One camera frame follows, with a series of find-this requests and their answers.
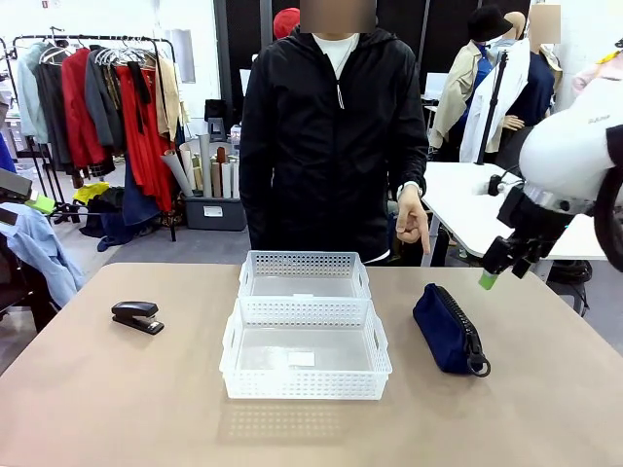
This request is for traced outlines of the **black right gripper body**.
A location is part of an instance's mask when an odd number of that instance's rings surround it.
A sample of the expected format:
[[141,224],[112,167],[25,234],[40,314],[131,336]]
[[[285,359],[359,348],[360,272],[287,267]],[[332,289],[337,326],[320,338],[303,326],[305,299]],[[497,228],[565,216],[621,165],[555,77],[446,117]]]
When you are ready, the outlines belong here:
[[497,220],[513,230],[504,239],[504,264],[514,266],[520,260],[536,263],[546,258],[570,224],[570,215],[546,209],[523,191],[514,187],[506,196]]

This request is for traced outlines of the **person's left hand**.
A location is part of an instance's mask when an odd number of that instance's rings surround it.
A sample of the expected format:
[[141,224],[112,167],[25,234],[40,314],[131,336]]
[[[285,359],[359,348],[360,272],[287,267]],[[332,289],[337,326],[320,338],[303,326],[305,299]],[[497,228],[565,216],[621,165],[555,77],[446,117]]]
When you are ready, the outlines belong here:
[[405,186],[398,197],[396,234],[397,238],[405,243],[419,241],[423,253],[431,253],[428,217],[421,204],[417,185]]

